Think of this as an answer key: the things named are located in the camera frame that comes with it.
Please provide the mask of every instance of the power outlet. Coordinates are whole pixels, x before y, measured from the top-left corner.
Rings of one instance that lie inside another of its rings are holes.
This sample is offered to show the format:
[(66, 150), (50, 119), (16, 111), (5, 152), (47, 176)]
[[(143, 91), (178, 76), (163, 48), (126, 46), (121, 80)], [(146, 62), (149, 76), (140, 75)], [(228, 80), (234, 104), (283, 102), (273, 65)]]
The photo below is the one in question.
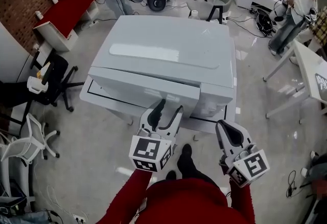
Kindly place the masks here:
[(79, 216), (79, 215), (75, 215), (75, 214), (73, 214), (73, 218), (74, 218), (74, 219), (77, 219), (77, 220), (79, 221), (79, 223), (82, 223), (82, 221), (83, 221), (83, 224), (86, 223), (86, 219), (85, 219), (85, 217), (81, 217), (81, 216)]

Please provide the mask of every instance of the white printer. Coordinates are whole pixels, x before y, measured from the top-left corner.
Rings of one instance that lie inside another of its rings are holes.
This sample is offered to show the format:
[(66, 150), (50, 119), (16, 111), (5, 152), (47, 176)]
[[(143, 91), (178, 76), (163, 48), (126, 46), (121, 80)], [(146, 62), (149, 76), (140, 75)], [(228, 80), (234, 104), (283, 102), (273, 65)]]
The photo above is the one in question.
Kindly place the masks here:
[(216, 23), (121, 16), (88, 74), (113, 100), (149, 108), (166, 99), (186, 119), (218, 121), (234, 97), (231, 43)]

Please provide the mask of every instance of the white shirt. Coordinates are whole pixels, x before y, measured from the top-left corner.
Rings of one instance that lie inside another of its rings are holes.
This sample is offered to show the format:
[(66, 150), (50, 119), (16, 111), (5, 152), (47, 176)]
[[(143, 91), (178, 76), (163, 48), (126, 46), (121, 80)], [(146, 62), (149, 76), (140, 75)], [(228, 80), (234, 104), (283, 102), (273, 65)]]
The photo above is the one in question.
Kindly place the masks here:
[(315, 8), (318, 11), (317, 0), (294, 0), (294, 8), (291, 8), (291, 13), (295, 24), (299, 24), (311, 8)]

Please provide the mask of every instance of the black office chair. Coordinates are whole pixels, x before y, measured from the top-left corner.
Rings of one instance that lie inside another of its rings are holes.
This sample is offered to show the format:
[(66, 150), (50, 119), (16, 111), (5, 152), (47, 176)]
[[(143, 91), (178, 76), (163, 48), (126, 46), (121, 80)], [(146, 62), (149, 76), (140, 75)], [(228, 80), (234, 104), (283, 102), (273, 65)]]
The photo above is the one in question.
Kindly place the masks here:
[[(31, 62), (31, 67), (30, 67), (31, 69), (33, 68), (33, 66), (36, 66), (39, 70), (42, 68), (42, 66), (36, 61), (38, 55), (39, 55), (39, 51), (36, 52), (33, 61)], [(50, 66), (42, 80), (42, 84), (45, 85), (48, 82), (49, 87), (47, 92), (39, 94), (41, 98), (39, 98), (37, 101), (42, 103), (43, 105), (51, 104), (52, 106), (56, 107), (57, 106), (56, 101), (59, 95), (61, 94), (63, 96), (66, 109), (69, 110), (70, 112), (73, 112), (74, 108), (68, 105), (66, 91), (70, 87), (84, 85), (84, 82), (68, 83), (73, 72), (77, 71), (78, 67), (77, 66), (72, 67), (72, 69), (69, 71), (67, 76), (63, 79), (68, 68), (68, 62), (63, 57), (57, 55), (56, 53), (49, 56), (48, 60), (45, 63), (48, 62), (50, 62)]]

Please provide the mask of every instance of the printer lid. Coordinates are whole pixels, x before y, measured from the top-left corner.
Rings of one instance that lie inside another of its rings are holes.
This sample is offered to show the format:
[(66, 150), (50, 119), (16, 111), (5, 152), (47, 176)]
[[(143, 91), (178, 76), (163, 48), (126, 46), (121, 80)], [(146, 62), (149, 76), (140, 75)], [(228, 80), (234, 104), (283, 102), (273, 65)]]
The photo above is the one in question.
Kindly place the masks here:
[(166, 16), (121, 16), (92, 66), (233, 87), (227, 26)]

